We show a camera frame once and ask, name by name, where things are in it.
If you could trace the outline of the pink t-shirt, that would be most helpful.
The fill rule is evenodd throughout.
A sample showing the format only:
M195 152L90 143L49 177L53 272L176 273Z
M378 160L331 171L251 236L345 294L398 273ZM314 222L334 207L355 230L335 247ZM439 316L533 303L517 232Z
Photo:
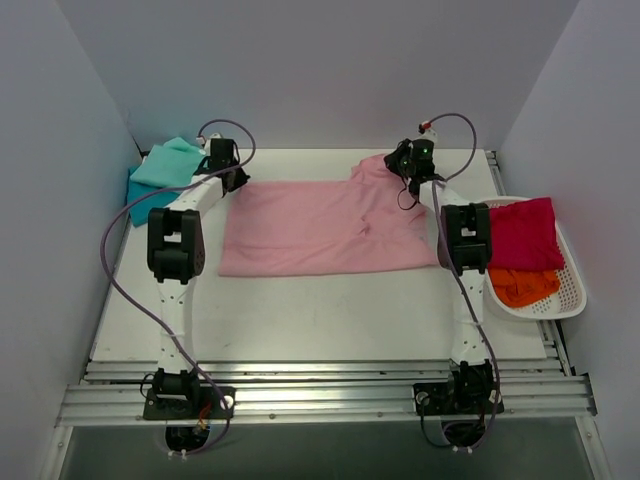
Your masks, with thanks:
M231 201L222 277L359 274L437 264L423 206L406 199L381 155L336 181L250 183Z

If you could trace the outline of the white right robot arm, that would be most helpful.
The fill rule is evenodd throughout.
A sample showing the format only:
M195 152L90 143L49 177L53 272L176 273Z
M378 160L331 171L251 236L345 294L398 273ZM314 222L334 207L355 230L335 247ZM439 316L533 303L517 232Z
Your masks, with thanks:
M473 203L450 188L435 171L435 143L405 139L384 157L386 168L403 181L408 193L434 214L437 256L453 276L451 382L444 400L464 413L493 390L492 349L483 322L485 272L492 255L489 207Z

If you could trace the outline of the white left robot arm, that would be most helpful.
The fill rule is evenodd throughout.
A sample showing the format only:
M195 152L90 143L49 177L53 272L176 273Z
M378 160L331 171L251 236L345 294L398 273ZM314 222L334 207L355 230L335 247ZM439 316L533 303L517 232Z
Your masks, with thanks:
M160 299L161 343L152 392L179 419L194 417L202 405L193 353L193 297L206 253L202 217L226 194L244 186L234 140L214 134L190 188L164 208L154 208L147 224L147 266Z

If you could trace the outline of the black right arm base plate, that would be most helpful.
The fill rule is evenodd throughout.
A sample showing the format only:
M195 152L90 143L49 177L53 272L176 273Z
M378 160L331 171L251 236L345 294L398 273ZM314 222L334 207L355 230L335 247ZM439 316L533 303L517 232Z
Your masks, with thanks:
M430 382L412 385L414 409L418 416L492 414L494 390L488 387Z

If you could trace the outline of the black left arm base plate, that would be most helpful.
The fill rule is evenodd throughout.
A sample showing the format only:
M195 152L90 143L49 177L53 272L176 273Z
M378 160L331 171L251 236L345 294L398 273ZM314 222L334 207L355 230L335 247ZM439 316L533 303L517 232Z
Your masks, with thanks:
M157 395L149 390L146 393L142 417L149 421L224 420L234 414L236 390L232 387L222 387L221 391L229 412L225 409L222 397L211 386L201 387L195 400L184 395Z

